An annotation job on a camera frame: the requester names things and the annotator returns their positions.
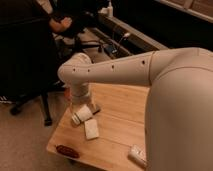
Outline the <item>person's hand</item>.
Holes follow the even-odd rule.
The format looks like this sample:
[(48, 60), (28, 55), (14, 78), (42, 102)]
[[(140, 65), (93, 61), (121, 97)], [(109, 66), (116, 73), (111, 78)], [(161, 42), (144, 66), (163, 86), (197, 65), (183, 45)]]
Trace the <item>person's hand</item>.
[(60, 33), (66, 31), (72, 24), (72, 19), (69, 17), (65, 17), (60, 22), (55, 21), (54, 19), (51, 19), (49, 21), (49, 25), (53, 32)]

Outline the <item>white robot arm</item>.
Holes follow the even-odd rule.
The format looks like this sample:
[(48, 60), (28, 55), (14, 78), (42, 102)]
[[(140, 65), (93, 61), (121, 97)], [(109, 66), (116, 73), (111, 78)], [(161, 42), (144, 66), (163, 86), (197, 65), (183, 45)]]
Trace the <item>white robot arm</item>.
[(146, 86), (147, 171), (213, 171), (213, 52), (150, 51), (93, 63), (77, 53), (58, 69), (75, 101), (90, 83)]

